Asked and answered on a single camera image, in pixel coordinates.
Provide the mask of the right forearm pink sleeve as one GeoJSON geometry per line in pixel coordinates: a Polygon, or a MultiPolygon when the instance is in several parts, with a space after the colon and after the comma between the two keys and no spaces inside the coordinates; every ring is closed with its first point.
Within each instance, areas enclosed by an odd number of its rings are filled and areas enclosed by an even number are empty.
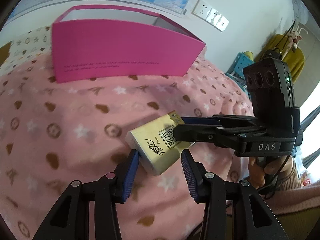
{"type": "Polygon", "coordinates": [[[266,200],[266,203],[276,215],[319,208],[319,181],[302,186],[293,161],[291,172],[280,179],[274,196],[266,200]]]}

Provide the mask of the person's right hand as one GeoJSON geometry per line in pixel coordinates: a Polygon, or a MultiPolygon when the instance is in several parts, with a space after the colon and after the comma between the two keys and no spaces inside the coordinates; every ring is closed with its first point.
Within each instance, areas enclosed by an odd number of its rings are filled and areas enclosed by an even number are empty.
{"type": "Polygon", "coordinates": [[[278,179],[281,180],[289,178],[289,175],[293,171],[293,159],[290,155],[276,159],[275,161],[267,164],[265,168],[260,167],[256,163],[256,159],[254,157],[249,157],[248,160],[249,181],[255,189],[263,187],[265,185],[265,176],[267,174],[275,175],[285,162],[285,165],[278,174],[278,179]]]}

